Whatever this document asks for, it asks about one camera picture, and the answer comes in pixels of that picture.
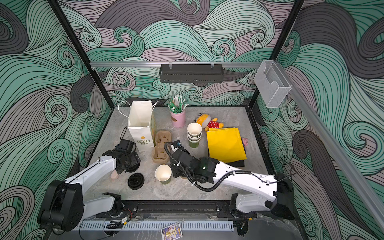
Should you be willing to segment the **wrapped straws bundle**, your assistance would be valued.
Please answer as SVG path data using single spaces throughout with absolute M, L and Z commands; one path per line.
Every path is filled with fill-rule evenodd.
M 174 114 L 182 113 L 188 105 L 186 99 L 181 95 L 176 95 L 167 102 L 168 108 Z

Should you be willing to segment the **stack of black lids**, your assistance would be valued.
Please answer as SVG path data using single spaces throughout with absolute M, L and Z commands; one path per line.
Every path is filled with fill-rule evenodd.
M 127 183 L 131 190 L 138 190 L 144 185 L 145 178 L 141 173 L 135 173 L 129 177 Z

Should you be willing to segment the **yellow plush toy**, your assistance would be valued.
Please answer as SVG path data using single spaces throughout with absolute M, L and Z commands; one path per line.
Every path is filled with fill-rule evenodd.
M 222 129 L 224 127 L 224 124 L 219 123 L 217 118 L 212 119 L 208 114 L 200 113 L 194 122 L 201 125 L 206 132 L 210 129 Z

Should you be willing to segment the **black wall shelf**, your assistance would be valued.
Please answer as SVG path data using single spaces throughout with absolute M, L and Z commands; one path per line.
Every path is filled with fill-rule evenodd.
M 223 66 L 215 64 L 162 64 L 159 74 L 163 83 L 220 83 L 224 79 Z

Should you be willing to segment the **colourful card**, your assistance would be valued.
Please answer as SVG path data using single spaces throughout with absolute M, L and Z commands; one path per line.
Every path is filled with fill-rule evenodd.
M 161 229 L 162 240 L 179 240 L 183 237 L 180 223 L 174 223 Z

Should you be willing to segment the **green paper coffee cup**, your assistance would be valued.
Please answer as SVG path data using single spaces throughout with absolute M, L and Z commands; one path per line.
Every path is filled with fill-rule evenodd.
M 169 165 L 160 165 L 155 171 L 155 178 L 163 185 L 168 184 L 171 181 L 172 169 Z

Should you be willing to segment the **yellow napkin stack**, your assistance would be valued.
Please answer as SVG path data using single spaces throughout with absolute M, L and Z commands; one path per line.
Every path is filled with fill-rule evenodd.
M 207 132 L 209 155 L 224 163 L 246 160 L 246 152 L 238 128 L 210 129 Z

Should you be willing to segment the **white paper bag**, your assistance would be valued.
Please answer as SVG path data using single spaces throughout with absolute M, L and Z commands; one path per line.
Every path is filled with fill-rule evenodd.
M 156 121 L 154 109 L 158 102 L 152 101 L 121 101 L 118 104 L 118 111 L 128 118 L 128 130 L 137 145 L 139 152 L 151 151 L 155 146 Z M 122 104 L 129 104 L 130 114 L 127 116 L 120 110 Z

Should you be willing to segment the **clear acrylic wall holder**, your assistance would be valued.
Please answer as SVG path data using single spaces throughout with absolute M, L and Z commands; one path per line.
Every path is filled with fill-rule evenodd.
M 273 60 L 266 60 L 254 77 L 254 82 L 262 96 L 266 107 L 278 108 L 292 87 L 283 66 Z

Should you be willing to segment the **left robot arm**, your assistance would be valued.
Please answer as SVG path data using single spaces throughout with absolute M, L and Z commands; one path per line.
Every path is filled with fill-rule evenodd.
M 121 195 L 103 193 L 89 201 L 84 201 L 84 195 L 109 173 L 120 175 L 137 170 L 141 160 L 136 149 L 134 142 L 122 139 L 113 150 L 103 153 L 86 169 L 64 181 L 52 181 L 38 213 L 38 224 L 69 232 L 84 219 L 101 213 L 111 218 L 120 217 L 125 207 Z

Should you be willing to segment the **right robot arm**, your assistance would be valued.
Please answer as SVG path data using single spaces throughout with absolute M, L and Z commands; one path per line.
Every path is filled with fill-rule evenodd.
M 170 157 L 173 176 L 187 178 L 192 186 L 203 192 L 213 192 L 221 185 L 247 191 L 246 194 L 232 195 L 231 211 L 244 215 L 270 212 L 278 218 L 295 219 L 293 185 L 289 176 L 257 174 L 208 157 L 196 159 L 184 149 L 166 153 Z

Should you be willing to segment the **brown cardboard cup carrier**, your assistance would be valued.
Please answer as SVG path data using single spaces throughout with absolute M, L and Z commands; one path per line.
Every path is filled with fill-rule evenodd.
M 152 151 L 152 160 L 156 164 L 166 164 L 170 160 L 170 156 L 166 153 L 165 143 L 172 140 L 172 133 L 161 130 L 155 135 L 156 146 Z

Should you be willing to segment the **stack of paper cups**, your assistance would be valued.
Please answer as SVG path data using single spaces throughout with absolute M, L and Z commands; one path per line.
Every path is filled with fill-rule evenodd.
M 191 148 L 197 148 L 202 138 L 202 126 L 198 123 L 191 123 L 187 128 L 187 137 L 189 146 Z

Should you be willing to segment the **pink small object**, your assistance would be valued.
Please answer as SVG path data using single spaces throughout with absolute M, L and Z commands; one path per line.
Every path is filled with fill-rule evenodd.
M 118 178 L 119 178 L 119 174 L 118 174 L 118 172 L 116 171 L 116 170 L 113 170 L 112 171 L 112 173 L 111 173 L 111 175 L 110 175 L 110 178 L 112 179 L 112 180 L 117 180 Z

